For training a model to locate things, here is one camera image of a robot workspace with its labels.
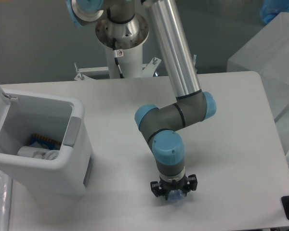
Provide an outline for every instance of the silver aluminum tube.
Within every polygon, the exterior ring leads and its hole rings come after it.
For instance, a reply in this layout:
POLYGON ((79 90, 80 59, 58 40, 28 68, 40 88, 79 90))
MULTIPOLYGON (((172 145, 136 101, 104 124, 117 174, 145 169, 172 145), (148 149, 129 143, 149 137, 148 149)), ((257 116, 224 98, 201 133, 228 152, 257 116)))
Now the silver aluminum tube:
POLYGON ((158 45, 176 97, 201 89, 175 0, 147 0, 158 45))

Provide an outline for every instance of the gray floor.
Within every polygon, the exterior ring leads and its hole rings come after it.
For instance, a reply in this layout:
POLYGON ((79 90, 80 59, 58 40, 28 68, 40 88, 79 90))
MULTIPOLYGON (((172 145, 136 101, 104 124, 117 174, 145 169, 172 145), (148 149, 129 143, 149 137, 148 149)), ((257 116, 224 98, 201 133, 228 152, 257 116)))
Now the gray floor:
MULTIPOLYGON (((199 73, 225 72, 226 62, 263 28, 262 0, 178 0, 199 73)), ((136 10, 147 14, 136 1, 136 10)), ((0 84, 67 81, 79 68, 106 66, 95 25, 77 29, 65 0, 0 1, 0 84)), ((151 31, 144 62, 161 57, 151 31)), ((165 67, 160 72, 167 74, 165 67)))

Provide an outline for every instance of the bolt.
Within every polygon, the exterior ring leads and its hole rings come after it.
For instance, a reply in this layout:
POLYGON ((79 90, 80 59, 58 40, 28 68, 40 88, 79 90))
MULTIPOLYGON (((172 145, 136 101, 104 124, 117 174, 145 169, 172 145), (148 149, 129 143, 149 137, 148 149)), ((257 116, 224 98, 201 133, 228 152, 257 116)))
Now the bolt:
POLYGON ((154 74, 153 74, 153 77, 158 77, 158 76, 159 76, 159 72, 155 71, 154 74))
POLYGON ((74 66, 75 66, 75 71, 76 71, 76 73, 80 75, 80 79, 81 79, 81 80, 84 80, 85 77, 84 77, 84 76, 82 75, 82 73, 79 71, 76 63, 74 63, 74 66))
POLYGON ((76 72, 78 73, 78 72, 79 72, 79 69, 78 69, 78 67, 77 67, 77 63, 74 63, 74 66, 75 66, 76 72))
POLYGON ((158 62, 157 57, 154 57, 154 58, 153 58, 153 65, 156 65, 157 62, 158 62))
POLYGON ((194 64, 194 66, 196 66, 196 58, 197 58, 197 55, 194 54, 194 56, 193 56, 193 64, 194 64))

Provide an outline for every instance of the light blue joint cap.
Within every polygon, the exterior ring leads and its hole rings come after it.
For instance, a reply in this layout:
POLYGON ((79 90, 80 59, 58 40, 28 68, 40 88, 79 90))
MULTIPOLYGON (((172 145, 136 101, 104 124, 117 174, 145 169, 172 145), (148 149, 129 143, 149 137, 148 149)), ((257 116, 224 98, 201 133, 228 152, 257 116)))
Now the light blue joint cap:
POLYGON ((135 114, 135 121, 136 121, 136 124, 138 126, 138 129, 139 129, 140 123, 141 123, 142 119, 144 118, 144 116, 154 108, 158 108, 158 107, 156 107, 154 104, 146 104, 137 110, 137 112, 135 114))
POLYGON ((78 6, 85 12, 94 12, 98 11, 104 0, 76 0, 78 6))
POLYGON ((77 18, 74 15, 70 0, 66 0, 66 6, 75 26, 77 26, 78 28, 81 28, 82 25, 78 22, 77 18))
POLYGON ((159 132, 153 139, 152 152, 164 165, 176 165, 184 157, 184 145, 180 135, 171 130, 159 132))
POLYGON ((204 117, 203 120, 206 120, 210 117, 212 117, 213 115, 215 115, 216 113, 216 102, 215 100, 213 99, 213 96, 205 91, 203 92, 204 96, 206 97, 206 100, 207 100, 207 112, 206 112, 206 116, 204 117))

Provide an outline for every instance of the white plastic bin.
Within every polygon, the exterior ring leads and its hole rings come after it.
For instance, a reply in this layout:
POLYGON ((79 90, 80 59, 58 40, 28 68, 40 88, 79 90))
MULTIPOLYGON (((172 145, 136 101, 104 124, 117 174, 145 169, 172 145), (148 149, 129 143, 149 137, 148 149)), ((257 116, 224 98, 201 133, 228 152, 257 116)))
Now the white plastic bin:
POLYGON ((0 87, 0 170, 31 189, 84 194, 93 152, 83 119, 79 100, 0 87), (62 143, 56 159, 17 156, 35 133, 62 143))

